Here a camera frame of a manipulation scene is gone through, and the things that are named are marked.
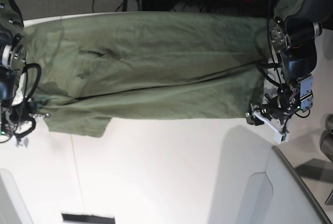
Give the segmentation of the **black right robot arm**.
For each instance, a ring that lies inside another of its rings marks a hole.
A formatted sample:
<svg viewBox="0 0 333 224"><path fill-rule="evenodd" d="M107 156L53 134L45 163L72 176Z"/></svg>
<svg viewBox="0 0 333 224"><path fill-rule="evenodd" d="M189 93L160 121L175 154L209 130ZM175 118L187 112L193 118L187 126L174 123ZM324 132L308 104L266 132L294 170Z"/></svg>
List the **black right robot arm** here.
<svg viewBox="0 0 333 224"><path fill-rule="evenodd" d="M26 38L21 11L15 0L1 0L1 136L27 146L26 138L36 128L37 114L32 95L37 89L42 70L37 63L28 64Z"/></svg>

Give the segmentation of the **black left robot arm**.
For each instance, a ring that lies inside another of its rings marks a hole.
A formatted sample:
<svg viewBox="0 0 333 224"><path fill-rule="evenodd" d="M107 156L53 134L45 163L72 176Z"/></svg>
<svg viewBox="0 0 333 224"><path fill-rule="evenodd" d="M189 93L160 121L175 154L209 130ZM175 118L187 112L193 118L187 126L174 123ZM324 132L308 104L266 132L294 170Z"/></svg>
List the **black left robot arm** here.
<svg viewBox="0 0 333 224"><path fill-rule="evenodd" d="M257 69L277 93L265 94L263 103L251 105L246 119L251 125L268 125L278 142L288 139L294 115L311 112L315 38L330 17L332 0L270 0L266 25L272 62L258 63Z"/></svg>

